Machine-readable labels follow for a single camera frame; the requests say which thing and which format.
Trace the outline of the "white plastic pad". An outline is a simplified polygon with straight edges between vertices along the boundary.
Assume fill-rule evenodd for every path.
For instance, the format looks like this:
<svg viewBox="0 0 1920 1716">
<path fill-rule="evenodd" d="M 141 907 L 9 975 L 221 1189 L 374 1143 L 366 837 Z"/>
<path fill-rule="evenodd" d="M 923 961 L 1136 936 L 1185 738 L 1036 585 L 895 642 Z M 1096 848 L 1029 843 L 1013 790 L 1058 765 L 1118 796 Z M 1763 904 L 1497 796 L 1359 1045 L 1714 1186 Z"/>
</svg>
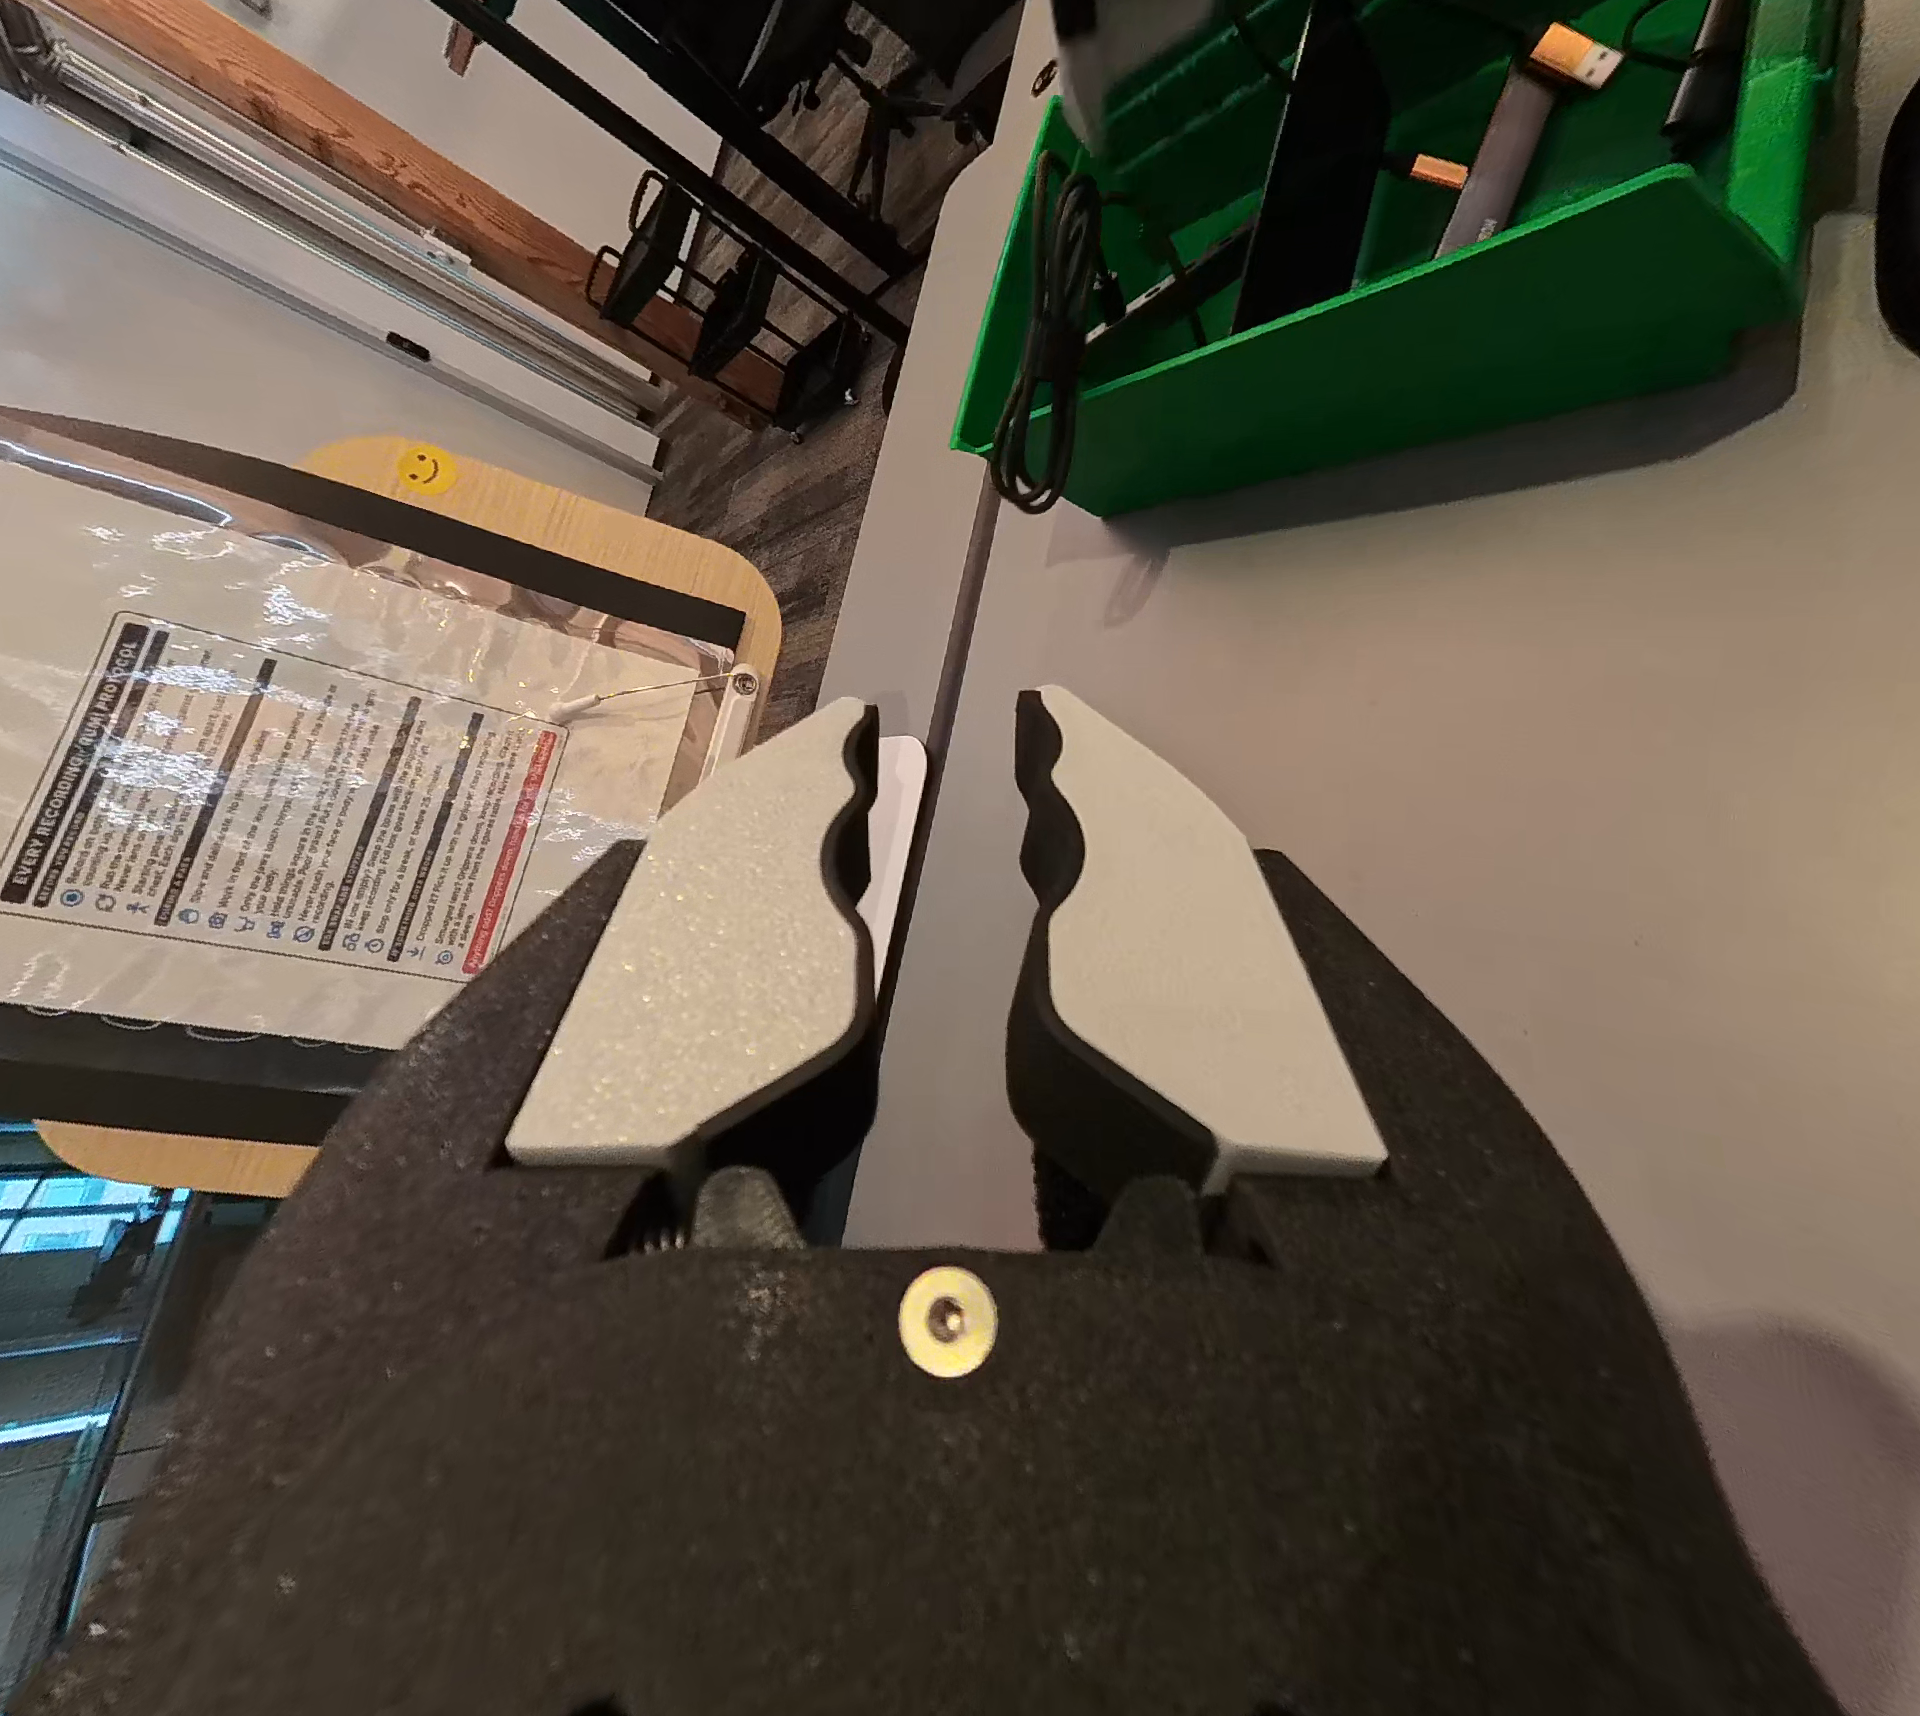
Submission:
<svg viewBox="0 0 1920 1716">
<path fill-rule="evenodd" d="M 875 743 L 875 796 L 869 810 L 871 882 L 858 913 L 874 940 L 874 985 L 887 985 L 895 959 L 899 904 L 915 853 L 931 777 L 928 748 L 915 736 L 881 736 Z"/>
</svg>

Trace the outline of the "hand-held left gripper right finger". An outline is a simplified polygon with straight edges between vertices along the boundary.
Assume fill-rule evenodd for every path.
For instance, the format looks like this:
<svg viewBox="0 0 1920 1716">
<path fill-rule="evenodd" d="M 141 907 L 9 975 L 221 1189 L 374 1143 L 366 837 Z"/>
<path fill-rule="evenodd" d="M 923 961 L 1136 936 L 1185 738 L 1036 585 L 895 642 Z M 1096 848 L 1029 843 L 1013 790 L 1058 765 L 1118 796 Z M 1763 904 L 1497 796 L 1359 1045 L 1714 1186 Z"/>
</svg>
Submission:
<svg viewBox="0 0 1920 1716">
<path fill-rule="evenodd" d="M 1390 1150 L 1238 825 L 1067 687 L 1019 694 L 1033 893 L 1007 1102 L 1094 1199 L 1171 1177 L 1377 1180 Z"/>
</svg>

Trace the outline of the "person's grey shirt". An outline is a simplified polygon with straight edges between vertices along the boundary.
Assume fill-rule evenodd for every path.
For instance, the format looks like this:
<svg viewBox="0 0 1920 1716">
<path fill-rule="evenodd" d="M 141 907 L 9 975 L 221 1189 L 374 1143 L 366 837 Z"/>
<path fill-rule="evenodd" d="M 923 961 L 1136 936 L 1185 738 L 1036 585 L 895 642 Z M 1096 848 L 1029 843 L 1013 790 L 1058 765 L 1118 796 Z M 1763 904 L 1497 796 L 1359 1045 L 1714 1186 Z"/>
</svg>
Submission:
<svg viewBox="0 0 1920 1716">
<path fill-rule="evenodd" d="M 1671 1321 L 1667 1342 L 1746 1546 L 1839 1705 L 1916 1711 L 1916 1381 L 1777 1316 Z"/>
</svg>

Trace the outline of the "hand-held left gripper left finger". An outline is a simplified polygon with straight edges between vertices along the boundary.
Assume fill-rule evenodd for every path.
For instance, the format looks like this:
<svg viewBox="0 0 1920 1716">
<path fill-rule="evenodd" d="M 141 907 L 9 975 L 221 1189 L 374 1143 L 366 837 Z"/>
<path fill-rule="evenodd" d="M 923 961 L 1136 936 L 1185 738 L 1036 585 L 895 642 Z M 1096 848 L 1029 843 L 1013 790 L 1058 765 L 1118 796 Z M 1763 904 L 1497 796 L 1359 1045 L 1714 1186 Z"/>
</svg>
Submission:
<svg viewBox="0 0 1920 1716">
<path fill-rule="evenodd" d="M 509 1127 L 522 1165 L 691 1172 L 874 1027 L 879 713 L 839 696 L 668 809 Z"/>
</svg>

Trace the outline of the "wooden beam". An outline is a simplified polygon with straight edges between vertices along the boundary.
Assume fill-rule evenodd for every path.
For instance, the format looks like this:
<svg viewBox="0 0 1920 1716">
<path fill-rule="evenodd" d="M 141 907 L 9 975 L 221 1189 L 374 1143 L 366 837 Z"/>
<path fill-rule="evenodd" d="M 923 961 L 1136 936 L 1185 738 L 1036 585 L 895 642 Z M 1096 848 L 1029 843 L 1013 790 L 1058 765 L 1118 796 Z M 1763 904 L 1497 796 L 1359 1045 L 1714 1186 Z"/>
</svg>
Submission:
<svg viewBox="0 0 1920 1716">
<path fill-rule="evenodd" d="M 691 310 L 672 300 L 645 304 L 636 329 L 611 323 L 589 298 L 585 245 L 207 0 L 24 2 L 375 211 L 401 267 L 487 323 L 558 342 L 571 361 L 645 370 L 743 427 L 774 423 L 770 361 L 735 358 L 720 380 L 698 377 Z"/>
</svg>

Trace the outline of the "slim silver usb hub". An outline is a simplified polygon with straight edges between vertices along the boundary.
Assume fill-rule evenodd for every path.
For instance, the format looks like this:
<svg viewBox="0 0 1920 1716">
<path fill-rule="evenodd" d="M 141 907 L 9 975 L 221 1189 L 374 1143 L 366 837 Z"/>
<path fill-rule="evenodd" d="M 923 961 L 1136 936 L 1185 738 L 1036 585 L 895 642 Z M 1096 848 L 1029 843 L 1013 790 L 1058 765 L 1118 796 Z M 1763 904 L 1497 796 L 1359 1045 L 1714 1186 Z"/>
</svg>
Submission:
<svg viewBox="0 0 1920 1716">
<path fill-rule="evenodd" d="M 1436 262 L 1508 227 L 1554 103 L 1552 86 L 1531 70 L 1524 65 L 1508 70 L 1453 211 L 1432 249 Z"/>
</svg>

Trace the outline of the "laminated instruction sheet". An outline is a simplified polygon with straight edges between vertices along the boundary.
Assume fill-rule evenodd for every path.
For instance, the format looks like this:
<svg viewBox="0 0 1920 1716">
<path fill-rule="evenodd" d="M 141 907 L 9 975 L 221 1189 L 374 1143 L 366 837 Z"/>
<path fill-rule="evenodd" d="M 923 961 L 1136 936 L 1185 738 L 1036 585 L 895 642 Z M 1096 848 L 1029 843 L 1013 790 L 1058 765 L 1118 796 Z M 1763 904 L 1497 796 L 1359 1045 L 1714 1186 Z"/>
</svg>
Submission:
<svg viewBox="0 0 1920 1716">
<path fill-rule="evenodd" d="M 5 1116 L 317 1143 L 733 760 L 741 615 L 5 411 Z"/>
</svg>

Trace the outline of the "aluminium wall rail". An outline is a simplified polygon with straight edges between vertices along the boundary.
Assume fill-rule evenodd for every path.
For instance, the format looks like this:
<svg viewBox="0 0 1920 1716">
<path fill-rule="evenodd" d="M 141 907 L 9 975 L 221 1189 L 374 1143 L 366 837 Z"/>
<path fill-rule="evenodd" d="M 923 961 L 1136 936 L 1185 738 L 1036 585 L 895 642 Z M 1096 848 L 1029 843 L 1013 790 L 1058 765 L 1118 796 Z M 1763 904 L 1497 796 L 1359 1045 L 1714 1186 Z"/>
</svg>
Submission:
<svg viewBox="0 0 1920 1716">
<path fill-rule="evenodd" d="M 665 390 L 466 249 L 51 0 L 5 0 L 5 174 L 658 488 Z"/>
</svg>

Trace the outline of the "glass partition panel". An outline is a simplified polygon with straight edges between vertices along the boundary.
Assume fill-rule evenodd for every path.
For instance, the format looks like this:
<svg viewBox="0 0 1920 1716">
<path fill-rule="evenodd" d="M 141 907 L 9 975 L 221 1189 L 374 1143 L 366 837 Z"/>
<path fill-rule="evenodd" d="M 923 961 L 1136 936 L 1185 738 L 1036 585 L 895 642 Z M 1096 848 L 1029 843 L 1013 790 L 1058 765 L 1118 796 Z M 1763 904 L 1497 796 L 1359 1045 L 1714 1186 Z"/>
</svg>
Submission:
<svg viewBox="0 0 1920 1716">
<path fill-rule="evenodd" d="M 3 1124 L 5 1636 L 133 1373 L 187 1206 L 185 1189 L 72 1172 L 28 1123 Z"/>
</svg>

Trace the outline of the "black round object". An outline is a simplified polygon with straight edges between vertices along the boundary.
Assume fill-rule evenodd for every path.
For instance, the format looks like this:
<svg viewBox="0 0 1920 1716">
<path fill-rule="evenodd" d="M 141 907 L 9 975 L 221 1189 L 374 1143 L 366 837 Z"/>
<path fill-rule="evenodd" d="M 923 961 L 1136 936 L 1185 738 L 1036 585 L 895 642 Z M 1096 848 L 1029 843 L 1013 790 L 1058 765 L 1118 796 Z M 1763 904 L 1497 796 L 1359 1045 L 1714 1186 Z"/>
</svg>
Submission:
<svg viewBox="0 0 1920 1716">
<path fill-rule="evenodd" d="M 1877 188 L 1873 288 L 1890 337 L 1920 351 L 1917 329 L 1917 116 L 1912 82 L 1883 134 Z"/>
</svg>

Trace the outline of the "green plastic bin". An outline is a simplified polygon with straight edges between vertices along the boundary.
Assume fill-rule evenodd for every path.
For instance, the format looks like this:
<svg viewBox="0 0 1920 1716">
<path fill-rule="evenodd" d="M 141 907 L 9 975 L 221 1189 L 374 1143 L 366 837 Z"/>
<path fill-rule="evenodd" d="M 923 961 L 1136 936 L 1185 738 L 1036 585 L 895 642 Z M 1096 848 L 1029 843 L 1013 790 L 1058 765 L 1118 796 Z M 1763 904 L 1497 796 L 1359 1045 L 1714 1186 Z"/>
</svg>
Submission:
<svg viewBox="0 0 1920 1716">
<path fill-rule="evenodd" d="M 1245 0 L 1291 65 L 1312 0 Z M 1483 0 L 1574 24 L 1623 49 L 1644 0 Z M 1815 161 L 1828 131 L 1844 0 L 1755 0 L 1730 129 L 1692 161 L 1660 127 L 1680 77 L 1625 60 L 1557 103 L 1508 227 L 1441 262 L 1508 70 L 1505 35 L 1417 0 L 1356 0 L 1391 121 L 1356 285 L 1234 333 L 1235 293 L 1188 329 L 1085 342 L 1061 499 L 1101 517 L 1391 456 L 1549 414 L 1714 380 L 1742 339 L 1807 305 Z M 1258 219 L 1283 91 L 1217 11 L 1118 86 L 1090 158 L 1062 105 L 1044 116 L 983 314 L 950 449 L 991 459 L 1017 401 L 1033 265 L 1067 178 L 1101 191 L 1119 300 Z M 1089 332 L 1099 322 L 1094 296 Z"/>
</svg>

